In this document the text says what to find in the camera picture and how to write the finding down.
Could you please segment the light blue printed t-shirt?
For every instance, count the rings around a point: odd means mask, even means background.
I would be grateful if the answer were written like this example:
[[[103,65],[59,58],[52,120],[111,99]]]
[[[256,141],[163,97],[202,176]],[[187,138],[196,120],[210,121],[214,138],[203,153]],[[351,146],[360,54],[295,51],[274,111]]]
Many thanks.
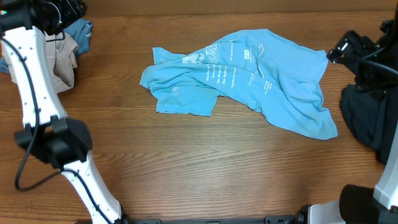
[[[240,30],[188,55],[161,47],[140,84],[160,113],[210,116],[217,99],[231,98],[266,121],[303,136],[327,140],[338,130],[323,106],[320,80],[328,60],[267,29]]]

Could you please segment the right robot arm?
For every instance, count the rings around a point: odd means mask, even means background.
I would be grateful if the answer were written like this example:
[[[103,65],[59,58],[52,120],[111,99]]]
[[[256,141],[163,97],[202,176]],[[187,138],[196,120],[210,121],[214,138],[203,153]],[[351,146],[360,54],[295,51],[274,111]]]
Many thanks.
[[[375,42],[350,30],[327,55],[355,75],[341,91],[340,110],[353,136],[384,165],[378,183],[348,184],[338,200],[269,215],[264,223],[397,223],[397,19],[384,20],[380,30]]]

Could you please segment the beige pants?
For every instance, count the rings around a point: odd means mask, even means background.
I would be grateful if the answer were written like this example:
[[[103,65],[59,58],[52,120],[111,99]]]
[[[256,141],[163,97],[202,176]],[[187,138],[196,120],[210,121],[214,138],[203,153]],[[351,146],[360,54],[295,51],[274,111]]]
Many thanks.
[[[52,85],[56,93],[61,93],[73,88],[75,84],[74,69],[77,68],[75,51],[79,46],[77,42],[69,35],[65,34],[63,40],[51,42],[52,39],[61,39],[62,34],[45,35],[47,61],[49,67]]]

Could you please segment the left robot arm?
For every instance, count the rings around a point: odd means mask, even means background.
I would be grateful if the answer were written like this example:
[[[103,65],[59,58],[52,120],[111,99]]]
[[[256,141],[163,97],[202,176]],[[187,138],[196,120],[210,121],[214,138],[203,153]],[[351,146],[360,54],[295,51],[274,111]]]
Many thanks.
[[[129,223],[96,168],[88,127],[68,117],[50,78],[45,36],[61,33],[86,10],[86,4],[76,0],[1,1],[1,45],[16,75],[24,126],[14,135],[25,150],[14,185],[23,189],[20,177],[28,156],[33,155],[72,184],[92,223]]]

